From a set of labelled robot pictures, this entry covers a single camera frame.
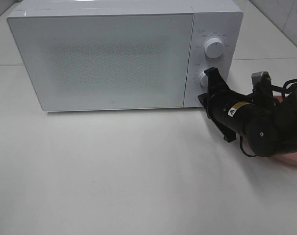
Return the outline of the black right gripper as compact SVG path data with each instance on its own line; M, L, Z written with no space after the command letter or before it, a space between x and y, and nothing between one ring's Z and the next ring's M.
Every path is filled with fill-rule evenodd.
M207 90L218 92L200 94L198 100L221 131L224 140L232 142L236 140L237 133L244 133L245 119L248 117L246 109L251 108L251 103L244 95L230 90L218 68L211 67L204 73L207 76Z

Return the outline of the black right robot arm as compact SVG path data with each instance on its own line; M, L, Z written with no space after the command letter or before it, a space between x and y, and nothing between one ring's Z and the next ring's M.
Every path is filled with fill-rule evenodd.
M230 89L217 68L203 74L207 91L198 100L226 142L239 135L253 157L297 152L297 79L279 87L272 85L268 72L253 73L252 93L244 95Z

